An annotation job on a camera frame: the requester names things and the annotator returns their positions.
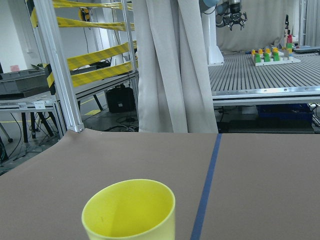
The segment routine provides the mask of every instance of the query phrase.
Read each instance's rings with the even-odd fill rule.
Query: gray curtain
[[[139,131],[217,133],[199,1],[132,3]]]
[[[221,50],[249,51],[278,45],[284,37],[287,3],[292,0],[243,0],[242,12],[248,21],[240,26],[217,28],[217,45]]]
[[[320,46],[320,1],[308,0],[306,8],[305,45]]]

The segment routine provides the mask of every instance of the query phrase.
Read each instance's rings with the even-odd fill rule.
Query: cup rim
[[[172,196],[173,203],[172,203],[171,210],[170,210],[170,212],[167,214],[167,216],[166,216],[159,224],[157,224],[156,226],[152,227],[151,229],[149,229],[149,230],[147,230],[147,231],[144,231],[144,232],[141,232],[141,233],[138,233],[138,234],[129,235],[129,236],[119,236],[119,237],[118,237],[118,236],[114,237],[114,236],[100,235],[100,234],[95,233],[94,231],[92,231],[92,230],[87,226],[87,224],[86,224],[85,221],[84,221],[84,212],[85,212],[85,209],[87,208],[87,205],[89,204],[89,202],[90,202],[96,195],[98,195],[100,192],[102,192],[102,191],[104,191],[104,190],[106,190],[106,189],[108,189],[108,188],[110,188],[110,187],[112,187],[112,186],[114,186],[114,185],[121,184],[121,183],[126,183],[126,182],[141,181],[141,180],[143,180],[143,181],[150,181],[150,182],[154,182],[154,183],[157,183],[157,184],[162,185],[163,187],[165,187],[166,189],[168,189],[169,193],[170,193],[171,196]],[[164,183],[162,183],[162,182],[160,182],[160,181],[156,181],[156,180],[152,180],[152,179],[144,179],[144,178],[128,179],[128,180],[119,181],[119,182],[116,182],[116,183],[114,183],[114,184],[111,184],[111,185],[109,185],[109,186],[101,189],[101,190],[98,191],[96,194],[94,194],[94,195],[86,202],[86,204],[85,204],[84,207],[83,207],[82,214],[81,214],[81,221],[82,221],[82,224],[83,224],[85,230],[88,231],[88,232],[90,232],[90,234],[95,235],[96,237],[107,238],[107,239],[110,239],[110,240],[112,240],[112,239],[114,239],[114,240],[120,240],[120,239],[125,239],[125,238],[138,237],[138,236],[147,234],[147,233],[153,231],[154,229],[159,228],[161,225],[163,225],[163,224],[166,222],[166,220],[167,220],[168,218],[170,218],[170,217],[172,216],[173,212],[175,211],[175,208],[176,208],[176,197],[175,197],[173,191],[172,191],[167,185],[165,185]]]

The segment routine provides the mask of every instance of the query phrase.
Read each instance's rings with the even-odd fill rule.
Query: black box
[[[134,91],[120,84],[105,93],[110,113],[122,113],[135,109]]]

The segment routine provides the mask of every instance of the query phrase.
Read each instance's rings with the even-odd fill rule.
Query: blue line
[[[208,168],[208,172],[206,174],[204,187],[202,190],[202,195],[201,195],[198,211],[195,216],[195,221],[194,221],[193,230],[192,230],[190,240],[199,240],[200,239],[202,227],[203,227],[204,220],[205,220],[211,184],[212,184],[212,180],[214,177],[215,166],[216,166],[216,162],[217,162],[217,158],[218,158],[218,152],[219,152],[221,138],[222,138],[222,134],[219,133],[216,136],[216,140],[215,140],[215,144],[214,144],[214,148],[213,148],[213,152],[212,152],[212,156],[211,156],[211,161],[210,161],[210,165]]]

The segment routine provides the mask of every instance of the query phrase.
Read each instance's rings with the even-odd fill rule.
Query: brown table
[[[176,240],[318,240],[319,140],[68,132],[0,177],[0,239],[87,240],[81,212],[88,199],[113,183],[147,178],[175,193]]]

